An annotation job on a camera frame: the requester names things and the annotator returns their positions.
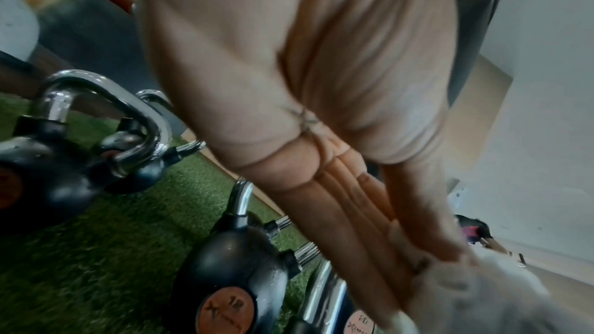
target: black punching bag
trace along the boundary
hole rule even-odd
[[[470,71],[475,66],[487,28],[493,19],[499,0],[456,0],[458,4],[458,50],[447,87],[450,106],[462,91]]]

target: skin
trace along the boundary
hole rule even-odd
[[[439,146],[454,0],[138,0],[166,94],[314,241],[380,326],[413,272],[388,233],[457,261]],[[363,157],[382,166],[385,186]]]

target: turf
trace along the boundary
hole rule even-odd
[[[11,136],[27,102],[0,96],[0,140]],[[69,138],[90,147],[116,123],[72,112]],[[0,235],[0,333],[166,333],[161,319],[176,272],[223,212],[233,180],[201,155],[173,166],[139,194],[99,196],[63,225]],[[278,215],[256,198],[250,210]],[[294,229],[280,249],[305,240]],[[298,309],[313,268],[289,285],[275,333]]]

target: wooden edge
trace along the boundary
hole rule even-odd
[[[192,133],[192,131],[190,131],[189,129],[186,129],[186,131],[181,134],[181,138],[184,139],[184,140],[186,140],[186,141],[194,141],[196,139],[194,137],[194,134]],[[214,163],[215,165],[217,165],[221,170],[223,170],[227,175],[231,176],[233,179],[237,179],[238,178],[238,176],[236,174],[234,174],[231,171],[227,170],[226,168],[224,168],[219,163],[219,161],[215,158],[215,156],[212,154],[212,152],[209,150],[208,147],[205,147],[204,149],[202,149],[202,154],[203,154],[203,156],[205,156],[206,158],[208,158],[212,163]],[[278,205],[275,204],[274,201],[272,201],[268,196],[266,196],[266,194],[264,192],[262,192],[258,187],[254,187],[254,195],[258,199],[260,199],[260,201],[262,201],[268,207],[270,207],[272,210],[274,210],[275,212],[277,212],[279,215],[285,215],[283,213],[283,211],[280,210],[280,208],[278,207]]]

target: kettlebell handle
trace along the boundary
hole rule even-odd
[[[114,175],[123,178],[167,151],[172,139],[167,120],[129,91],[93,72],[71,69],[49,76],[33,100],[29,116],[65,123],[72,103],[85,92],[103,97],[127,116],[138,120],[147,130],[148,137],[140,145],[110,157],[110,169]]]
[[[167,96],[165,94],[163,94],[163,92],[160,92],[159,90],[153,90],[153,89],[141,90],[138,93],[136,93],[136,96],[146,102],[158,103],[159,105],[164,107],[167,111],[169,111],[172,114],[174,114],[175,116],[177,116],[177,114],[175,113],[175,110],[173,109],[173,106],[169,102],[169,98],[167,98]],[[185,145],[178,146],[175,148],[175,150],[181,156],[181,158],[185,158],[189,155],[192,155],[194,153],[201,151],[202,149],[204,149],[204,147],[206,147],[206,143],[204,141],[196,140],[196,141],[188,142]]]

